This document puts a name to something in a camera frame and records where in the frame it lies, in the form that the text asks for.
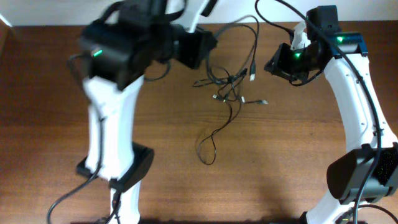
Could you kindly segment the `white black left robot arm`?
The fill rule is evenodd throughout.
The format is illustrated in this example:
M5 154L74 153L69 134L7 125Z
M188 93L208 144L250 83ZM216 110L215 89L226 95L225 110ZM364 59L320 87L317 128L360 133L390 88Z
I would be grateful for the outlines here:
M72 67L89 101L88 155L78 173L104 179L110 213L101 223L139 223L139 194L154 151L132 141L139 92L152 63L172 60L196 69L216 47L198 26L214 1L116 1L79 38L81 67Z

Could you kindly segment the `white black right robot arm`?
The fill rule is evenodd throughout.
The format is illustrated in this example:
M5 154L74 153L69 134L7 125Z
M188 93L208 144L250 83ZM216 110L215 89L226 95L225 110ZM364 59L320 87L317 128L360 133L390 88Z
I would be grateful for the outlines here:
M318 6L302 15L279 45L265 71L293 86L319 75L329 82L338 104L346 154L329 165L328 189L300 223L357 223L361 208L397 191L397 136L389 127L370 71L368 49L358 32L343 32L334 5Z

